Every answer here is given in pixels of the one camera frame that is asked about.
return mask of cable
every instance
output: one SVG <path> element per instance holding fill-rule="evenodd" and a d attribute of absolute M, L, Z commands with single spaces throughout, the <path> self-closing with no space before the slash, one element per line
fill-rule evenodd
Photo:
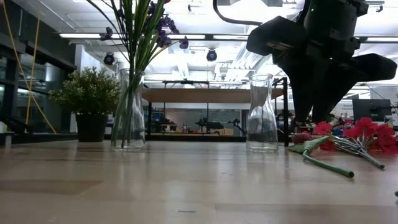
<path fill-rule="evenodd" d="M 311 0 L 305 0 L 303 10 L 298 16 L 296 23 L 298 24 L 304 23 L 305 16 L 307 16 L 308 10 L 310 9 L 310 5 L 311 5 Z"/>
<path fill-rule="evenodd" d="M 371 91 L 373 91 L 377 96 L 380 96 L 383 100 L 386 100 L 384 97 L 382 97 L 378 92 L 376 92 L 375 90 L 373 90 L 370 86 L 368 86 L 368 84 L 363 83 L 363 85 L 366 85 Z M 393 107 L 393 109 L 396 111 L 396 115 L 398 115 L 398 111 L 397 108 L 395 108 L 395 106 L 391 103 L 390 101 L 390 105 Z"/>
<path fill-rule="evenodd" d="M 10 22 L 9 22 L 8 15 L 7 15 L 7 9 L 6 9 L 6 2 L 5 2 L 5 1 L 2 2 L 2 8 L 4 9 L 4 16 L 6 17 L 8 33 L 9 33 L 10 38 L 11 38 L 12 48 L 14 49 L 14 53 L 15 53 L 15 56 L 16 56 L 16 60 L 17 60 L 19 69 L 21 70 L 22 76 L 24 77 L 24 81 L 25 81 L 26 87 L 28 88 L 29 91 L 32 91 L 32 89 L 31 89 L 30 86 L 28 85 L 28 82 L 27 82 L 27 80 L 26 80 L 26 76 L 25 76 L 25 73 L 24 73 L 24 69 L 22 68 L 21 61 L 19 60 L 19 57 L 18 57 L 18 52 L 17 52 L 16 46 L 15 46 L 14 38 L 13 38 L 13 36 L 12 36 L 11 26 L 10 26 Z M 50 128 L 52 129 L 52 131 L 54 132 L 54 134 L 56 134 L 57 132 L 54 130 L 53 126 L 50 124 L 50 122 L 48 121 L 47 117 L 44 115 L 42 109 L 40 109 L 40 106 L 39 106 L 38 102 L 36 101 L 36 99 L 34 98 L 33 95 L 32 95 L 32 99 L 33 99 L 33 101 L 35 102 L 35 104 L 36 104 L 36 106 L 37 106 L 37 109 L 38 109 L 38 110 L 40 111 L 40 113 L 43 115 L 43 118 L 44 118 L 45 122 L 50 126 Z"/>
<path fill-rule="evenodd" d="M 36 28 L 36 39 L 35 39 L 35 48 L 33 52 L 33 62 L 32 62 L 32 73 L 30 74 L 30 83 L 29 83 L 29 89 L 32 89 L 32 83 L 33 83 L 33 76 L 34 76 L 34 71 L 35 71 L 35 61 L 36 61 L 36 52 L 37 52 L 37 40 L 39 39 L 39 28 L 40 28 L 40 19 L 37 19 L 37 28 Z M 29 111 L 30 111 L 30 99 L 32 97 L 32 91 L 29 91 L 29 99 L 27 102 L 27 110 L 26 110 L 26 120 L 25 124 L 27 125 L 29 122 Z"/>
<path fill-rule="evenodd" d="M 213 9 L 216 12 L 217 16 L 220 17 L 220 19 L 224 20 L 225 22 L 229 22 L 229 23 L 232 23 L 232 24 L 243 24 L 243 25 L 254 25 L 254 26 L 259 26 L 259 25 L 262 24 L 261 22 L 240 21 L 240 20 L 230 19 L 230 18 L 227 18 L 227 17 L 223 16 L 218 10 L 217 0 L 213 0 Z"/>

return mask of potted plant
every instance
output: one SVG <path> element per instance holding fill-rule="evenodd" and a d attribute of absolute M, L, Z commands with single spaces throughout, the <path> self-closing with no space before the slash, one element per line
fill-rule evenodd
<path fill-rule="evenodd" d="M 62 90 L 50 91 L 50 99 L 76 114 L 80 142 L 103 141 L 108 114 L 118 106 L 118 79 L 105 72 L 96 67 L 73 72 Z"/>

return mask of glass vase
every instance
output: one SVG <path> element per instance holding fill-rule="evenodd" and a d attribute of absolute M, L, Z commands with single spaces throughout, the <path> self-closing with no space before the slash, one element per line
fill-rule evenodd
<path fill-rule="evenodd" d="M 145 73 L 119 71 L 121 95 L 114 117 L 111 147 L 117 151 L 138 151 L 145 146 L 142 87 Z"/>
<path fill-rule="evenodd" d="M 277 152 L 278 134 L 271 105 L 272 75 L 254 74 L 249 79 L 251 106 L 246 149 L 251 152 Z"/>

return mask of computer monitor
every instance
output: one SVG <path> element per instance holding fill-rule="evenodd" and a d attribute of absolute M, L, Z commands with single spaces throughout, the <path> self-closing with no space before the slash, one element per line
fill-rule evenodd
<path fill-rule="evenodd" d="M 390 100 L 353 100 L 354 120 L 372 118 L 372 121 L 384 121 L 391 115 Z"/>

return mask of yellow cable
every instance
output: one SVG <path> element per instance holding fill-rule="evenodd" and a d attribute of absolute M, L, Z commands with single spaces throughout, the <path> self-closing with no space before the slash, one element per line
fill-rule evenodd
<path fill-rule="evenodd" d="M 5 1 L 3 1 L 3 3 L 2 3 L 2 8 L 4 9 L 4 15 L 6 17 L 8 33 L 9 33 L 10 38 L 11 38 L 12 47 L 14 48 L 14 53 L 15 53 L 15 56 L 16 56 L 16 59 L 17 59 L 17 63 L 18 63 L 19 69 L 21 70 L 22 76 L 24 77 L 24 81 L 25 81 L 26 87 L 28 88 L 29 92 L 31 92 L 32 89 L 28 85 L 28 82 L 26 80 L 26 76 L 25 76 L 25 73 L 24 73 L 24 69 L 22 68 L 21 61 L 19 60 L 19 57 L 18 57 L 17 49 L 15 47 L 15 42 L 14 42 L 14 38 L 13 38 L 12 32 L 11 32 L 11 27 L 10 27 L 10 22 L 9 22 L 8 15 L 7 15 L 7 9 L 6 9 L 6 2 Z M 50 122 L 48 121 L 47 117 L 44 115 L 43 111 L 40 109 L 40 106 L 37 103 L 37 101 L 36 101 L 36 99 L 34 98 L 33 95 L 32 95 L 32 99 L 35 102 L 35 104 L 37 106 L 37 109 L 39 109 L 40 113 L 43 115 L 43 118 L 44 118 L 45 122 L 47 122 L 47 124 L 50 126 L 50 128 L 52 129 L 54 134 L 56 134 L 57 132 L 55 131 L 53 126 L 50 124 Z"/>
<path fill-rule="evenodd" d="M 32 72 L 30 73 L 30 83 L 29 89 L 32 89 L 33 76 L 35 73 L 35 62 L 36 62 L 36 52 L 37 52 L 37 40 L 39 39 L 39 27 L 40 27 L 40 19 L 37 19 L 37 28 L 36 28 L 36 39 L 35 39 L 35 48 L 33 52 L 33 63 L 32 63 Z M 33 97 L 32 91 L 29 90 L 29 99 L 27 101 L 27 111 L 26 111 L 26 121 L 25 124 L 29 122 L 29 110 L 30 110 L 30 98 Z"/>

